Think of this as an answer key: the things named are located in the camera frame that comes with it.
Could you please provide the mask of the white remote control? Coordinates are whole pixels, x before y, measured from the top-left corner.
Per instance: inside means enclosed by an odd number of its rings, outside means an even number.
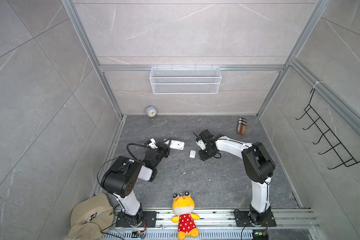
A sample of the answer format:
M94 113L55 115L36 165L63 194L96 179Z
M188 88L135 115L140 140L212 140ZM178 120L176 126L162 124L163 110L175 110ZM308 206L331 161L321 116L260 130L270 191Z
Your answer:
M181 141L172 140L171 149L174 150L183 150L185 148L185 143Z

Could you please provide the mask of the white battery cover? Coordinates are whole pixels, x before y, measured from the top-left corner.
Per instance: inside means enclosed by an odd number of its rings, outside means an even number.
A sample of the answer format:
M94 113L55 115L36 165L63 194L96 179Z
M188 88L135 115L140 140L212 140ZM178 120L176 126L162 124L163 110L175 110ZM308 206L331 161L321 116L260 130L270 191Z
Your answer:
M194 158L196 157L196 153L197 153L196 151L191 150L189 157L192 158L192 159L194 159Z

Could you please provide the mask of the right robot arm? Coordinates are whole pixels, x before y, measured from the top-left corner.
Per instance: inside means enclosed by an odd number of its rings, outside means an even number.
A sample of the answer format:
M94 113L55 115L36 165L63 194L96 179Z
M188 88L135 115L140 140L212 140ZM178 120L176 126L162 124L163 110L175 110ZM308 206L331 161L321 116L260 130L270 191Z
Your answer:
M202 161L227 152L243 160L247 176L252 181L252 201L249 217L253 225L259 226L271 214L270 183L276 165L264 145L260 142L244 143L227 136L212 135L208 130L196 136Z

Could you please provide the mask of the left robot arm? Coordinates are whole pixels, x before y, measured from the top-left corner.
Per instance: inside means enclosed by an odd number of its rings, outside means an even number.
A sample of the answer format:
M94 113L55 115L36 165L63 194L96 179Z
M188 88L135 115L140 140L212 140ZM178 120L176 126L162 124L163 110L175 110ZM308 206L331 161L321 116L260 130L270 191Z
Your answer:
M130 158L119 156L112 159L114 163L103 175L100 186L118 200L128 217L142 218L142 205L136 198L134 186L138 179L146 182L152 182L155 179L158 172L157 166L163 158L168 158L170 155L171 143L171 139L165 139L163 142L150 139L143 145L129 143L126 148ZM139 160L132 153L131 146L146 150L143 160Z

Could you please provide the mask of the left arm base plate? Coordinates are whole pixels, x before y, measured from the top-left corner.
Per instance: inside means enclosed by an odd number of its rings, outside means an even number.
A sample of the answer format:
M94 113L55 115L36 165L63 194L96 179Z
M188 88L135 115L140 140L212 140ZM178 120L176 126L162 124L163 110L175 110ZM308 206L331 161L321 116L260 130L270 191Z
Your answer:
M137 213L135 216L119 212L116 218L115 227L142 228L146 226L148 228L154 228L156 226L156 220L157 212L155 211L143 211L141 213Z

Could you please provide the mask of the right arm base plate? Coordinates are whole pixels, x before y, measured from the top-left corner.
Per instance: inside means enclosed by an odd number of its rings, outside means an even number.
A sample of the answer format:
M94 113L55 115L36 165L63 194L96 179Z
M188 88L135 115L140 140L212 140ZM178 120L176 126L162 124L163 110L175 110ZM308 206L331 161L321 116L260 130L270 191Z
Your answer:
M268 210L262 214L256 211L233 211L237 227L276 227L277 223L273 213Z

